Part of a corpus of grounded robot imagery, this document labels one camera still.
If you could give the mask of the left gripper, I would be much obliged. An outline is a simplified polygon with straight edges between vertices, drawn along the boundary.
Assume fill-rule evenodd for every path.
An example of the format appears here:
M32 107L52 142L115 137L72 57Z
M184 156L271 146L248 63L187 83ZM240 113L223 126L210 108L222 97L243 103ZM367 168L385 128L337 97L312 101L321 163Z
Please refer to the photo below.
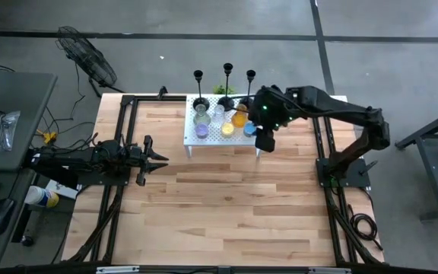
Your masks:
M129 157L126 161L127 165L140 168L136 179L136 183L139 186L146 184L146 174L167 166L167 163L150 163L149 158L153 160L168 160L167 157L152 152L152 138L150 135L144 137L143 145L143 147L131 146L129 149Z

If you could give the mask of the black metal candlestick holder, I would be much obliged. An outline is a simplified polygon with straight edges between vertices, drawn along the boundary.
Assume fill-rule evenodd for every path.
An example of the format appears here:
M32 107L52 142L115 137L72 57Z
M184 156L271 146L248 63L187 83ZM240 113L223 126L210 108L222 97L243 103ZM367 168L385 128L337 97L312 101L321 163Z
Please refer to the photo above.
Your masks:
M210 103L209 103L207 98L204 98L202 96L201 82L202 82L203 71L202 70L195 70L193 72L193 76L198 84L198 97L193 101L193 104L192 104L193 108L196 109L197 106L203 105L205 107L205 109L208 110L210 107Z
M230 111L233 108L233 100L229 98L229 76L233 70L233 65L229 62L223 65L224 74L226 75L226 84L224 87L224 96L218 101L218 104L224 107L224 111Z
M252 103L252 97L250 94L250 90L251 90L251 85L252 85L252 82L253 82L255 76L256 76L256 72L254 70L248 70L246 72L246 77L247 77L247 81L248 81L247 95L240 100L240 104L244 105L246 107L246 109L249 109L249 106Z

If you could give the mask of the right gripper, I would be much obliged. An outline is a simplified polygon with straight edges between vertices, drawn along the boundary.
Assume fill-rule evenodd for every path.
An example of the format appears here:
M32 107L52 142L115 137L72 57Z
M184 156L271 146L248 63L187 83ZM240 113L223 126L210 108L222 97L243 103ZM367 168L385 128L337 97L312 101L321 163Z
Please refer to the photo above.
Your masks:
M274 131L278 131L281 126L287 126L294 117L278 86L261 86L249 107L248 119L255 127L255 147L273 152Z

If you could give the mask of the white and yellow wipes canister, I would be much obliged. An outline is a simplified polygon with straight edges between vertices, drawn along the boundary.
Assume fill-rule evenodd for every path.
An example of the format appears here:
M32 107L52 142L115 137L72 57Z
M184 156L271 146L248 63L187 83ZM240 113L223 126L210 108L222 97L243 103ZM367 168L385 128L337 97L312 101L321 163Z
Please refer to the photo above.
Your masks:
M59 196L52 190L47 190L39 186L30 186L24 202L28 205L53 208L59 203Z

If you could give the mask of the green-tinted ribbed glass candle holder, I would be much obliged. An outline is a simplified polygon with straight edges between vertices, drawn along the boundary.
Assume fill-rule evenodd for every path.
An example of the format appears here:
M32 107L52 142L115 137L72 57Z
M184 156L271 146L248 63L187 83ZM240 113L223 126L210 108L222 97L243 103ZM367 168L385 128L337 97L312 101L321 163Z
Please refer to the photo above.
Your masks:
M195 116L193 119L195 125L204 124L208 126L211 123L211 117L207 113L207 108L204 104L198 104L195 107Z

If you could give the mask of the white perforated metal shelf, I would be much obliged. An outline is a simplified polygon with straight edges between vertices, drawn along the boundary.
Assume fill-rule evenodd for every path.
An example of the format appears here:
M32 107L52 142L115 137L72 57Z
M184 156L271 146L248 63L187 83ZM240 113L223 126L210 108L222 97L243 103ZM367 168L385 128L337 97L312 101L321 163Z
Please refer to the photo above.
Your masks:
M202 95L207 98L210 107L207 110L208 115L212 118L214 113L214 108L218 105L219 99L222 97L221 94L206 94ZM234 134L231 138L224 138L221 135L221 127L216 128L211 123L208 125L209 135L206 139L198 139L195 135L195 124L193 122L195 116L195 109L193 108L193 101L198 97L197 94L187 94L186 95L186 117L184 122L184 135L183 135L183 145L186 150L186 155L190 158L192 156L193 147L211 147L211 146L250 146L255 147L256 137L251 138L245 137L243 134L243 128L236 128ZM235 114L235 110L230 110L225 112L225 123L231 123L231 117Z

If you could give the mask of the green potted plant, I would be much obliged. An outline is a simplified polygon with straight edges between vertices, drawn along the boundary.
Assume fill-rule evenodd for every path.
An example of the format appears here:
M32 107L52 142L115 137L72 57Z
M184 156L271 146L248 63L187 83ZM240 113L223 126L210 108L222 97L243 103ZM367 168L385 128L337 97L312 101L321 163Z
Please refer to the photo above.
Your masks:
M236 91L235 91L235 88L233 86L226 87L225 85L219 84L219 85L215 85L213 87L213 94L225 95L225 94L235 94L235 93L236 93Z

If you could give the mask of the black floor fan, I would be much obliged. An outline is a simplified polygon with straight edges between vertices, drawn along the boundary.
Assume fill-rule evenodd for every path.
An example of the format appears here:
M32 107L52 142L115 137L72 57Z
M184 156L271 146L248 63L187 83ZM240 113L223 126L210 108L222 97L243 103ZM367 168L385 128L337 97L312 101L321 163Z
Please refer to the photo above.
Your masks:
M124 90L115 87L117 75L104 54L77 29L71 26L59 27L57 40L67 58L87 75L88 82L98 98L101 98L102 94L97 87L125 93Z

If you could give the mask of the grey desk leg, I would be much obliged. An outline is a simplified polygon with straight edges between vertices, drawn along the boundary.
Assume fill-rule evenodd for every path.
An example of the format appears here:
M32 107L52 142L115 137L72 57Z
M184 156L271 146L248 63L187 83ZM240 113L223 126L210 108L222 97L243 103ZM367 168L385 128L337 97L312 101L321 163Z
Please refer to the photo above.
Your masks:
M50 209L30 207L24 233L21 237L21 245L23 247L32 247L35 243L49 239L50 215Z

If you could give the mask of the grey desk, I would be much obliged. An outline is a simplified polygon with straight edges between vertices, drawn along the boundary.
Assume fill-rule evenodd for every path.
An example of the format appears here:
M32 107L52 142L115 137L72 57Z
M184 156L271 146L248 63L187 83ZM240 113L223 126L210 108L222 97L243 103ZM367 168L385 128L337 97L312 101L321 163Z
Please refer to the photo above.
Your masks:
M0 116L21 112L12 150L0 151L0 199L15 201L8 227L0 234L0 262L13 237L24 197L36 176L22 165L56 81L57 76L48 73L0 72Z

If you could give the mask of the black computer mouse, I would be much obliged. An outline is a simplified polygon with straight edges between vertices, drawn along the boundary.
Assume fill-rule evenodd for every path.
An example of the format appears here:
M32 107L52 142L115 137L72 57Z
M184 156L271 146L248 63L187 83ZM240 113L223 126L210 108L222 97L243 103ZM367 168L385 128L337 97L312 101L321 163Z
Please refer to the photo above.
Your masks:
M11 220L15 201L11 198L0 199L0 234L3 234Z

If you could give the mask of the clear ribbed glass candle holder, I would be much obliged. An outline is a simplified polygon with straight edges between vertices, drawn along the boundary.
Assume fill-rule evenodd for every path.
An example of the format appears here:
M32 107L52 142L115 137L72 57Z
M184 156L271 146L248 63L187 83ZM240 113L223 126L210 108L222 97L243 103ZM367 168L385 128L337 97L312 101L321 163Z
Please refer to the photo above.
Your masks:
M213 116L211 118L211 124L216 128L220 128L222 126L222 124L224 123L224 120L225 120L224 106L218 104L214 108L214 113L213 113Z

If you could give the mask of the silver metal bracket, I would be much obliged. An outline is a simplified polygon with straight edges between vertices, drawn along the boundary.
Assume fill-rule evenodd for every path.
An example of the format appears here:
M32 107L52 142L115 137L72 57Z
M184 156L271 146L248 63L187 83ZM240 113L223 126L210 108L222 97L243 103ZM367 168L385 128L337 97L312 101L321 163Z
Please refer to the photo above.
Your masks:
M105 266L97 267L95 274L134 274L139 272L139 266Z
M334 267L311 267L308 274L352 274L350 269Z

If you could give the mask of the white paper sheet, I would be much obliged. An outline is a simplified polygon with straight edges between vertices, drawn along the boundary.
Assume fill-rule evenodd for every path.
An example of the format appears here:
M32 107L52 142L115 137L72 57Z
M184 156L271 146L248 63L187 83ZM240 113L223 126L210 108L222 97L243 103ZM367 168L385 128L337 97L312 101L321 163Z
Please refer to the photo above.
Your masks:
M69 199L75 199L78 194L78 190L74 190L70 187L64 186L54 180L50 180L46 186L47 190L53 191L60 196L64 196Z

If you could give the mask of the amber glass candle holder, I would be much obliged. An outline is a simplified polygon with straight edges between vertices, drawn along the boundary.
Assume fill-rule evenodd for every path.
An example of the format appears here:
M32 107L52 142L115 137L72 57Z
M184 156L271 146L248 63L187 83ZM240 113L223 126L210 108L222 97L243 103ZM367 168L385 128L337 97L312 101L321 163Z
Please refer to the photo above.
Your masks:
M248 121L248 109L244 104L236 106L236 112L231 117L231 122L236 128L243 128Z

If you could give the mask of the clear plastic bag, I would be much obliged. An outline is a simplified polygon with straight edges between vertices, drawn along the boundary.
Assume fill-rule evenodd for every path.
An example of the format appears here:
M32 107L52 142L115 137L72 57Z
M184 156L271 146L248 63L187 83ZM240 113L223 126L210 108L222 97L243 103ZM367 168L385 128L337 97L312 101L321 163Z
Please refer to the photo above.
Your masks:
M11 151L13 148L14 134L21 112L14 111L3 113L0 116L0 151Z

